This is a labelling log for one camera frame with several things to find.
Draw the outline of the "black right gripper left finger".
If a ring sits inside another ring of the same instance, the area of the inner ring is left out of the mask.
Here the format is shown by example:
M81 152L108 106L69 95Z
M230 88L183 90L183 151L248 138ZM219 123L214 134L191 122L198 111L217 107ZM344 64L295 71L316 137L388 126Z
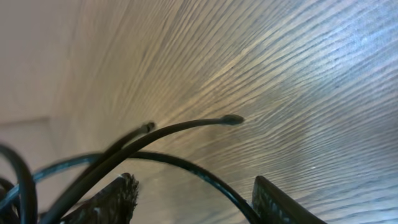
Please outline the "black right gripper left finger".
M114 179L60 220L62 224L129 224L137 205L139 182L129 173Z

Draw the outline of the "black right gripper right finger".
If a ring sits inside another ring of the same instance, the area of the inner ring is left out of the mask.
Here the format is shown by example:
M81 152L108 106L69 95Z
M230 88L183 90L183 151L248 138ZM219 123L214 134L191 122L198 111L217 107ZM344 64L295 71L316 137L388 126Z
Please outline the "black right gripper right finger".
M252 206L263 223L326 224L261 175L254 181Z

